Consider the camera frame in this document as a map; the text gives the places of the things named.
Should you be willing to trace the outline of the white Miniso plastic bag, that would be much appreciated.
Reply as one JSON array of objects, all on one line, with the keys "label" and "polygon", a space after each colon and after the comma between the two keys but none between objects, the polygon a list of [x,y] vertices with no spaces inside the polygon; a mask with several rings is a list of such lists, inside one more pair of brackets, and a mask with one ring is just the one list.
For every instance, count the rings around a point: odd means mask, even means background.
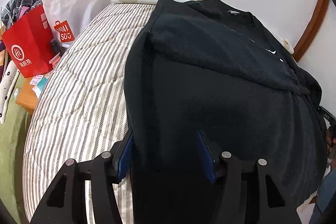
[{"label": "white Miniso plastic bag", "polygon": [[42,0],[52,34],[68,48],[91,21],[96,0]]}]

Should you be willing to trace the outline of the wooden bedside table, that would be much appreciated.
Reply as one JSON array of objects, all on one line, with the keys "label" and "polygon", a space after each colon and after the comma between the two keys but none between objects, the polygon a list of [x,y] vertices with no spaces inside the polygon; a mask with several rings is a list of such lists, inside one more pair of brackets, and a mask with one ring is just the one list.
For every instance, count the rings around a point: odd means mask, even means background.
[{"label": "wooden bedside table", "polygon": [[34,86],[30,84],[32,79],[33,78],[30,77],[24,80],[21,90],[15,101],[17,105],[23,107],[31,115],[33,115],[38,103],[38,98],[33,91]]}]

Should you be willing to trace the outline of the dark plaid cloth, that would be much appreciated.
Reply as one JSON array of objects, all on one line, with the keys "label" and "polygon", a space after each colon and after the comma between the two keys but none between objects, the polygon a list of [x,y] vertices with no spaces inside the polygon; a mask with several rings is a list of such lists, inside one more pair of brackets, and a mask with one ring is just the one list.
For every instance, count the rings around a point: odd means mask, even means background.
[{"label": "dark plaid cloth", "polygon": [[42,0],[10,0],[1,7],[1,21],[8,30],[25,13],[42,4]]}]

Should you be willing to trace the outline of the white dotted cloth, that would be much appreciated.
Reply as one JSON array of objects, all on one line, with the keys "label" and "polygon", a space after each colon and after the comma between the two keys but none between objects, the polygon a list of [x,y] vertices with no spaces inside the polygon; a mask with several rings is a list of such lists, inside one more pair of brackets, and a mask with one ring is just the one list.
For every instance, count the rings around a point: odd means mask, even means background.
[{"label": "white dotted cloth", "polygon": [[9,99],[19,77],[20,71],[13,61],[10,61],[5,75],[1,80],[1,97],[0,97],[0,117],[1,124],[5,123],[6,113],[8,108]]}]

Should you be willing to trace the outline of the brown wooden door frame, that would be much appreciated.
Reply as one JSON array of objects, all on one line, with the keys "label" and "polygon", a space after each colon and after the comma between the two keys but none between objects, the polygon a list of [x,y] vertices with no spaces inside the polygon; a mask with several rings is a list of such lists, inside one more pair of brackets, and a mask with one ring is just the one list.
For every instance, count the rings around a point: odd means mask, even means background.
[{"label": "brown wooden door frame", "polygon": [[299,62],[321,28],[330,0],[317,0],[311,19],[294,47],[293,58]]}]

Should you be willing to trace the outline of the red paper shopping bag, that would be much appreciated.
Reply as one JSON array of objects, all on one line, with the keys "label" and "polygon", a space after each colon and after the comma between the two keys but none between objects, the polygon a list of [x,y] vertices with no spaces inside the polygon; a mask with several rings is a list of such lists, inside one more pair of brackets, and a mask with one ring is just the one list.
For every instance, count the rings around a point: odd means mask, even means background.
[{"label": "red paper shopping bag", "polygon": [[12,61],[24,78],[52,70],[50,60],[56,55],[53,34],[42,5],[30,10],[2,35]]}]

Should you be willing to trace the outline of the black sweatshirt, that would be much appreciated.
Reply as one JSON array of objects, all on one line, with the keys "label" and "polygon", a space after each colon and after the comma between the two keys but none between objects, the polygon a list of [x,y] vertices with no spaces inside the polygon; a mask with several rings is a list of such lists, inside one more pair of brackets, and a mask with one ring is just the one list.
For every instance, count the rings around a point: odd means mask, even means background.
[{"label": "black sweatshirt", "polygon": [[135,223],[209,223],[217,190],[197,149],[265,159],[294,206],[326,168],[322,89],[251,13],[220,0],[158,0],[129,52]]}]

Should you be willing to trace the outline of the striped quilted mattress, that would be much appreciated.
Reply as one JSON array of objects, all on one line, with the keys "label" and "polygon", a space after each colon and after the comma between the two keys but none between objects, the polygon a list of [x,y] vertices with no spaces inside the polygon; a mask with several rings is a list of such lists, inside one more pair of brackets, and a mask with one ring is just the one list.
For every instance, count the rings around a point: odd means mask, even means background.
[{"label": "striped quilted mattress", "polygon": [[66,160],[92,160],[126,134],[125,63],[153,10],[145,4],[107,6],[56,65],[25,141],[22,186],[28,219]]}]

